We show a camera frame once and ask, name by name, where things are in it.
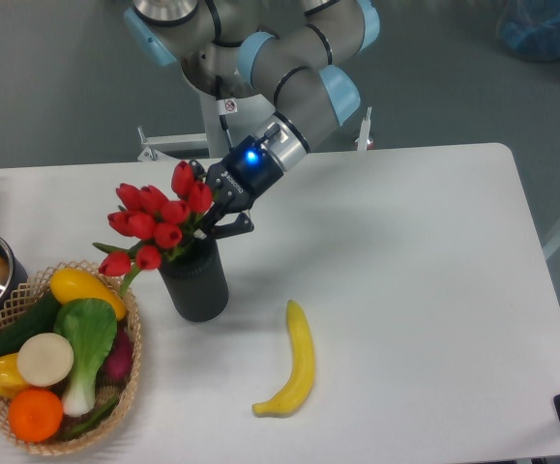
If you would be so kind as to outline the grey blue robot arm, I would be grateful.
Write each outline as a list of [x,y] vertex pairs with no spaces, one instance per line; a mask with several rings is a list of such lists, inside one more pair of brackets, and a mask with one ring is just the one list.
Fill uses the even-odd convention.
[[306,23],[279,38],[260,29],[250,1],[135,1],[127,27],[160,66],[197,58],[214,78],[231,73],[274,111],[205,171],[213,205],[193,228],[196,238],[252,231],[254,201],[359,108],[356,85],[340,63],[368,48],[380,32],[370,1],[304,1]]

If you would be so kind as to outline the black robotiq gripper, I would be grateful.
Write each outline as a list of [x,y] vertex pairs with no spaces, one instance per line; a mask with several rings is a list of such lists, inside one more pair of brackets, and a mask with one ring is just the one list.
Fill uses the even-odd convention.
[[[196,226],[198,239],[220,240],[252,232],[254,224],[246,210],[283,176],[275,159],[251,135],[208,170],[196,159],[189,161],[189,167],[193,179],[206,184],[214,198]],[[220,224],[226,215],[235,213],[232,222]]]

